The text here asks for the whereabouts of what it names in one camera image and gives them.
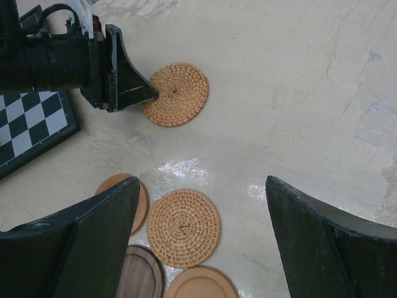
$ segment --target rattan placemat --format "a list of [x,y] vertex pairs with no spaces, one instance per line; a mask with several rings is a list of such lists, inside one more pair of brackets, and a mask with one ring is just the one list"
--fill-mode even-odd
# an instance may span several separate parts
[[150,78],[159,98],[143,104],[146,116],[159,126],[175,127],[192,120],[208,98],[208,79],[194,65],[174,63]]
[[146,234],[160,261],[174,268],[189,268],[202,263],[214,251],[220,236],[220,220],[206,196],[180,189],[154,204]]

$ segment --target black cylinder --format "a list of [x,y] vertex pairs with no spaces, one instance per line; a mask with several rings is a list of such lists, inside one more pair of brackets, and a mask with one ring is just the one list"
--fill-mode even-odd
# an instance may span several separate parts
[[89,78],[89,44],[81,34],[26,39],[15,58],[0,59],[0,94],[81,88]]

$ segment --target black cable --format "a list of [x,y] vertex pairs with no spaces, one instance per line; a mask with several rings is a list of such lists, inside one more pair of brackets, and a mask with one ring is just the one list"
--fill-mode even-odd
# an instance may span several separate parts
[[75,13],[74,10],[72,10],[72,8],[66,4],[54,4],[46,9],[43,10],[42,12],[42,16],[40,18],[40,20],[38,20],[37,25],[31,25],[28,26],[26,28],[21,29],[21,34],[22,37],[26,38],[26,36],[30,35],[30,34],[37,34],[39,33],[40,29],[43,27],[44,25],[44,21],[45,19],[50,15],[53,14],[56,11],[71,11],[73,13],[74,16],[74,23],[71,26],[71,29],[69,32],[65,33],[65,34],[54,34],[51,35],[51,37],[53,39],[66,39],[66,38],[70,38],[72,36],[74,36],[80,27],[80,21],[79,21],[79,17],[77,16],[77,14]]

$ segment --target round wooden disc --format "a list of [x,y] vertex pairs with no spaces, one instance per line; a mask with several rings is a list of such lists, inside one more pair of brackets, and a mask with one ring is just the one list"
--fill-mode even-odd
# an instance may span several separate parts
[[193,189],[179,189],[154,203],[146,234],[155,256],[174,268],[204,262],[220,237],[220,219],[209,198]]
[[233,283],[208,267],[193,267],[180,273],[168,289],[167,298],[238,298]]
[[[106,189],[116,185],[117,183],[123,181],[131,177],[130,174],[117,174],[107,178],[97,189],[95,195],[105,191]],[[140,183],[140,193],[139,193],[139,201],[138,207],[136,208],[135,219],[132,225],[131,235],[134,234],[140,227],[142,227],[143,222],[145,222],[146,217],[149,212],[149,194],[145,185],[139,181]]]
[[143,104],[150,121],[159,126],[175,127],[192,120],[208,99],[208,79],[194,65],[173,63],[150,78],[159,98]]
[[117,298],[162,298],[164,273],[161,263],[142,246],[129,246],[118,284]]

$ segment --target wooden plate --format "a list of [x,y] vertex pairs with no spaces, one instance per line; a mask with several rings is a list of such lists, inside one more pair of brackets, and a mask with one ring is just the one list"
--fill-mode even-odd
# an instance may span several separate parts
[[147,248],[127,248],[117,298],[162,298],[164,273],[160,261]]
[[185,270],[173,280],[167,298],[238,298],[238,294],[222,273],[198,266]]
[[[105,191],[106,189],[116,185],[117,183],[123,181],[131,177],[130,174],[117,174],[107,178],[97,189],[95,195]],[[134,223],[132,225],[131,235],[134,234],[140,227],[142,227],[143,223],[145,222],[146,217],[148,216],[149,212],[149,193],[146,189],[145,185],[139,181],[140,183],[140,193],[139,193],[139,201],[138,207],[136,208],[136,214]]]

